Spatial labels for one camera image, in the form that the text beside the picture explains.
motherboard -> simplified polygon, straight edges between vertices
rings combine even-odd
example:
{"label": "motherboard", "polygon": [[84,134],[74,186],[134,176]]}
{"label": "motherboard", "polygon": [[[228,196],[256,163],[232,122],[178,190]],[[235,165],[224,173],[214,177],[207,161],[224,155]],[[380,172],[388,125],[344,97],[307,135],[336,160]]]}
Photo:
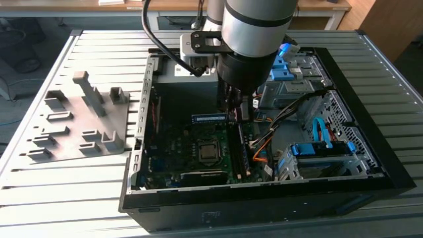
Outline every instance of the motherboard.
{"label": "motherboard", "polygon": [[171,125],[150,146],[147,189],[262,181],[247,150],[254,124],[235,125],[220,114],[194,115],[188,124]]}

slotted metal table surface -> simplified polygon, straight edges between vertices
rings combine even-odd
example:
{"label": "slotted metal table surface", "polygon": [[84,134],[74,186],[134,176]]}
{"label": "slotted metal table surface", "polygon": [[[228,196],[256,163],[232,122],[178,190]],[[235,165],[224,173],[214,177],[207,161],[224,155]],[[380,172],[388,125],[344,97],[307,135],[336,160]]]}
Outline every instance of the slotted metal table surface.
{"label": "slotted metal table surface", "polygon": [[[158,32],[170,48],[186,31]],[[366,36],[354,31],[291,31],[306,47],[328,48],[350,84],[394,148],[418,187],[376,201],[351,214],[274,224],[167,232],[154,236],[214,237],[403,237],[423,234],[423,100]],[[55,84],[72,83],[87,70],[99,90],[120,86],[131,92],[127,145],[134,145],[147,49],[143,31],[84,31],[71,36],[40,92],[0,159],[1,237],[134,237],[148,235],[118,212],[128,152],[46,164],[19,156],[22,141],[39,120],[43,97]]]}

green circuit board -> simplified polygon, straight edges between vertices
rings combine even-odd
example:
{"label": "green circuit board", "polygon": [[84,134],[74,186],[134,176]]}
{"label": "green circuit board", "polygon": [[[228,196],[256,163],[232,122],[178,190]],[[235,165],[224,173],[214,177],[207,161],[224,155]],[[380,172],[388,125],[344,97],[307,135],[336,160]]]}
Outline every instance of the green circuit board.
{"label": "green circuit board", "polygon": [[[248,143],[252,124],[244,124],[242,129],[243,143]],[[226,172],[226,184],[254,182],[262,177],[254,166],[247,177],[235,176],[224,122],[170,127],[159,140],[158,152],[150,157],[150,173],[142,178],[148,189],[182,187],[182,174],[191,172]]]}

white cable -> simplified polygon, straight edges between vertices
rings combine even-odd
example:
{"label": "white cable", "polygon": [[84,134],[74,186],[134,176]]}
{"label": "white cable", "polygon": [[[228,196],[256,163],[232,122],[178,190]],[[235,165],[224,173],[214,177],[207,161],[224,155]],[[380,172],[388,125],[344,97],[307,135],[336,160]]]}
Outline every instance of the white cable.
{"label": "white cable", "polygon": [[38,80],[43,80],[44,81],[44,78],[30,78],[30,79],[23,79],[20,81],[16,81],[16,82],[12,82],[11,84],[8,84],[8,86],[12,86],[18,83],[22,83],[22,82],[27,82],[27,81],[38,81]]}

wooden desk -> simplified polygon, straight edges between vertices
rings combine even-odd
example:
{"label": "wooden desk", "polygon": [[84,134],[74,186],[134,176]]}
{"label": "wooden desk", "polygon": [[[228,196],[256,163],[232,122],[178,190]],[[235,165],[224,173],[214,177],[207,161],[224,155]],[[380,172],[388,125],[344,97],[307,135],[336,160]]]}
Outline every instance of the wooden desk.
{"label": "wooden desk", "polygon": [[[151,28],[159,30],[160,16],[196,16],[199,0],[152,0],[148,9]],[[143,3],[99,6],[98,0],[0,0],[0,17],[140,16]],[[328,17],[326,30],[335,30],[351,5],[326,0],[299,0],[299,17]]]}

